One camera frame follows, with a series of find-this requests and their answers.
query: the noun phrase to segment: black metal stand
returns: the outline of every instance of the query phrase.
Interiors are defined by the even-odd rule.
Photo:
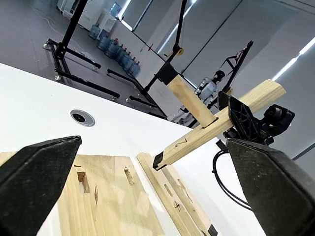
[[[95,61],[85,57],[84,55],[68,48],[68,44],[71,40],[71,37],[75,31],[77,24],[79,22],[79,19],[82,15],[82,12],[84,10],[84,7],[85,7],[87,1],[88,0],[79,0],[77,8],[76,8],[71,20],[70,20],[70,24],[69,24],[68,29],[67,29],[64,37],[63,37],[62,42],[57,43],[54,40],[49,38],[47,41],[47,44],[44,45],[44,48],[50,49],[50,51],[52,53],[54,64],[55,64],[55,72],[56,72],[55,79],[57,81],[63,80],[63,82],[66,85],[72,87],[73,85],[72,85],[71,81],[73,80],[77,83],[80,83],[80,84],[89,86],[91,88],[94,88],[96,90],[99,90],[101,92],[107,93],[107,94],[113,96],[113,100],[115,100],[115,99],[120,97],[119,93],[111,91],[107,88],[103,88],[102,86],[99,86],[99,85],[96,85],[92,82],[86,81],[86,80],[84,80],[80,77],[77,77],[75,75],[71,75],[70,70],[68,68],[68,65],[67,65],[65,58],[64,58],[66,53],[70,53],[70,54],[92,64],[94,67],[96,67],[98,69],[101,68],[100,64],[98,64]]]
[[[109,75],[109,74],[113,74],[113,75],[118,76],[118,77],[120,77],[120,78],[122,78],[124,80],[127,80],[127,81],[133,83],[133,85],[135,86],[136,89],[138,89],[139,91],[143,91],[142,85],[136,79],[128,78],[128,77],[126,77],[124,75],[121,75],[121,74],[117,73],[116,71],[113,71],[111,69],[107,69],[107,75]],[[150,106],[150,107],[158,108],[159,111],[163,114],[162,116],[154,114],[152,112],[149,112],[149,114],[153,115],[153,116],[156,116],[156,117],[159,117],[159,118],[162,118],[162,119],[166,119],[167,118],[167,115],[163,112],[163,110],[158,106],[158,104],[151,98],[151,96],[147,92],[143,93],[143,96],[149,102],[143,101],[142,99],[134,97],[134,96],[129,96],[129,98],[126,99],[126,102],[136,101],[136,102],[140,102],[140,103],[142,103],[144,105],[147,105],[147,106]]]
[[[179,39],[180,39],[180,36],[181,36],[181,31],[182,31],[182,26],[183,26],[183,19],[184,19],[184,12],[185,12],[185,7],[186,7],[186,4],[187,4],[187,0],[183,0],[182,1],[182,6],[181,6],[181,12],[180,12],[180,16],[179,16],[179,21],[178,21],[178,28],[177,28],[177,33],[176,33],[176,40],[175,40],[175,44],[173,46],[173,50],[172,50],[172,54],[169,56],[169,58],[166,60],[165,63],[170,63],[174,57],[178,54],[178,52],[181,50],[181,47],[179,46]],[[108,74],[114,74],[122,79],[125,79],[125,80],[128,80],[132,83],[137,83],[138,85],[140,85],[140,83],[134,79],[131,81],[130,78],[126,77],[126,76],[123,76],[111,69],[108,69],[107,70]],[[138,87],[138,85],[135,84],[135,86],[137,87],[137,89],[140,91],[140,94],[144,95],[145,98],[147,98],[149,100],[149,102],[151,103],[155,103],[155,101],[148,95],[148,91],[150,90],[151,86],[154,84],[154,82],[158,79],[157,75],[154,75],[153,79],[151,79],[151,81],[148,83],[148,85],[146,85],[144,88],[140,85]],[[134,101],[137,101],[137,102],[140,102],[142,104],[145,104],[145,105],[148,105],[148,106],[151,106],[151,104],[148,104],[147,102],[141,100],[140,98],[137,98],[137,99],[134,99]]]

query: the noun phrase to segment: black plastic bracket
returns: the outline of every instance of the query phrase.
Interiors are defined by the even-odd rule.
[[[258,144],[269,145],[277,136],[287,130],[295,113],[288,109],[272,105],[264,114],[262,120],[255,118],[248,106],[233,96],[221,93],[222,107],[228,98],[228,115],[235,128],[230,128],[223,135],[226,138],[236,138]]]
[[[80,136],[45,141],[18,151],[0,167],[0,235],[33,236],[60,197]]]
[[[160,154],[156,155],[153,161],[153,168],[155,170],[160,170],[163,167],[165,167],[166,165],[162,166],[161,168],[158,167],[158,164],[161,163],[161,161],[163,160],[163,152],[161,152]]]
[[[156,77],[165,85],[168,85],[177,75],[178,73],[174,67],[169,62],[166,62],[158,71]]]

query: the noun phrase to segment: metal rod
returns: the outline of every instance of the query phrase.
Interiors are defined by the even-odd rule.
[[[301,156],[305,155],[306,153],[308,153],[310,150],[312,150],[313,148],[315,148],[315,143],[313,143],[312,145],[310,145],[308,148],[306,148],[305,150],[301,151],[299,154],[297,154],[294,158],[292,158],[293,161],[296,161],[297,159],[299,159]]]
[[[171,56],[166,60],[166,62],[171,62],[174,57],[176,56],[176,54],[179,52],[180,47],[179,47],[179,39],[181,37],[181,31],[182,31],[182,26],[183,26],[183,19],[184,19],[184,13],[185,13],[185,7],[187,4],[187,0],[183,0],[182,1],[182,6],[181,6],[181,12],[179,15],[179,21],[178,21],[178,27],[177,27],[177,33],[176,33],[176,40],[175,40],[175,44],[173,46],[173,52],[171,54]],[[144,92],[148,92],[150,90],[150,87],[154,84],[154,82],[157,80],[157,76],[154,75],[153,79],[150,80],[150,82],[148,83],[148,85],[146,85],[143,89],[143,91],[141,91],[141,93],[143,94]]]
[[[142,104],[147,105],[147,106],[150,106],[150,107],[158,107],[157,105],[155,105],[155,104],[153,104],[153,103],[143,101],[142,99],[137,98],[137,97],[134,97],[134,96],[129,96],[129,99],[130,99],[131,101],[136,101],[136,102],[142,103]]]
[[[93,61],[93,60],[87,58],[86,56],[84,56],[84,55],[82,55],[82,54],[80,54],[80,53],[78,53],[78,52],[76,52],[76,51],[74,51],[74,50],[72,50],[72,49],[69,49],[69,48],[66,48],[65,50],[66,50],[68,53],[70,53],[70,54],[72,54],[72,55],[74,55],[74,56],[76,56],[76,57],[78,57],[78,58],[80,58],[80,59],[82,59],[82,60],[84,60],[84,61],[86,61],[86,62],[88,62],[88,63],[90,63],[90,64],[92,64],[92,65],[94,65],[94,66],[96,66],[98,69],[101,68],[101,65],[100,65],[100,64],[98,64],[98,63],[96,63],[95,61]]]
[[[146,6],[146,8],[144,9],[144,11],[142,12],[139,20],[137,21],[136,25],[134,26],[134,28],[132,29],[132,32],[134,32],[136,30],[136,28],[139,26],[140,22],[142,21],[144,15],[147,13],[151,3],[153,2],[153,0],[150,0],[150,2],[148,3],[148,5]]]
[[[85,80],[82,79],[82,78],[79,78],[79,77],[77,77],[77,76],[75,76],[75,75],[67,74],[67,73],[65,73],[65,72],[63,72],[63,71],[61,71],[61,70],[58,70],[58,69],[55,69],[55,71],[56,71],[58,74],[60,74],[60,75],[62,75],[62,76],[65,76],[65,77],[67,77],[67,78],[69,78],[69,79],[71,79],[71,80],[73,80],[73,81],[75,81],[75,82],[77,82],[77,83],[80,83],[80,84],[89,86],[89,87],[91,87],[91,88],[93,88],[93,89],[99,90],[99,91],[101,91],[101,92],[107,93],[107,94],[109,94],[109,95],[112,95],[112,96],[115,97],[115,98],[119,98],[119,97],[120,97],[120,94],[119,94],[119,93],[116,93],[116,92],[114,92],[114,91],[112,91],[112,90],[109,90],[109,89],[107,89],[107,88],[103,88],[102,86],[96,85],[96,84],[94,84],[94,83],[92,83],[92,82],[90,82],[90,81],[85,81]]]
[[[79,0],[77,8],[74,11],[74,14],[70,20],[70,24],[69,24],[67,31],[65,32],[64,37],[63,37],[62,45],[64,47],[68,46],[87,2],[88,2],[88,0]]]
[[[181,37],[186,4],[187,4],[187,0],[183,0],[182,6],[181,6],[181,12],[179,14],[179,21],[178,21],[178,27],[177,27],[177,32],[176,32],[176,39],[173,46],[173,52],[170,55],[170,57],[166,60],[167,62],[171,62],[180,50],[179,39]]]

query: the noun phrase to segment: wood grain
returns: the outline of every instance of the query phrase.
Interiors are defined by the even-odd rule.
[[[57,203],[62,236],[165,235],[129,157],[77,155]]]
[[[201,208],[200,204],[194,199],[188,187],[182,181],[180,175],[177,173],[173,166],[166,166],[162,169],[166,179],[174,189],[175,193],[182,201],[187,212],[195,222],[198,229],[204,235],[210,236],[208,229],[211,226],[211,221],[205,211]]]
[[[152,168],[153,158],[147,153],[139,153],[137,155],[137,159],[179,233],[183,236],[201,235],[201,231],[199,231],[197,226],[194,224],[193,220],[186,211],[184,204],[176,195],[176,192],[167,181],[163,172],[157,172]]]
[[[253,88],[240,98],[249,106],[253,113],[275,101],[285,94],[284,88],[271,80],[266,80]],[[158,169],[164,165],[171,165],[191,151],[216,137],[219,133],[228,130],[233,125],[228,117],[228,108],[224,108],[216,114],[218,120],[203,128],[202,125],[194,128],[185,136],[168,146],[163,152],[163,160],[158,164]]]
[[[183,78],[177,75],[167,87],[197,119],[202,127],[207,127],[216,117],[209,111],[198,96],[184,83]]]

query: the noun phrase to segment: mortise slot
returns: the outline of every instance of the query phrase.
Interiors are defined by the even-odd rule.
[[[78,172],[78,180],[81,193],[89,193],[90,187],[88,183],[87,174],[85,172]]]
[[[178,183],[180,184],[180,186],[181,186],[183,189],[186,189],[180,179],[177,179],[177,181],[178,181]]]
[[[173,197],[173,194],[171,193],[171,190],[168,188],[168,186],[166,184],[164,184],[164,187],[165,187],[166,191],[169,193],[169,195],[171,195],[171,197]]]
[[[129,171],[127,166],[125,166],[124,172],[125,172],[125,175],[127,177],[128,182],[129,182],[129,185],[134,185],[133,177],[132,177],[132,175],[131,175],[131,173],[130,173],[130,171]]]

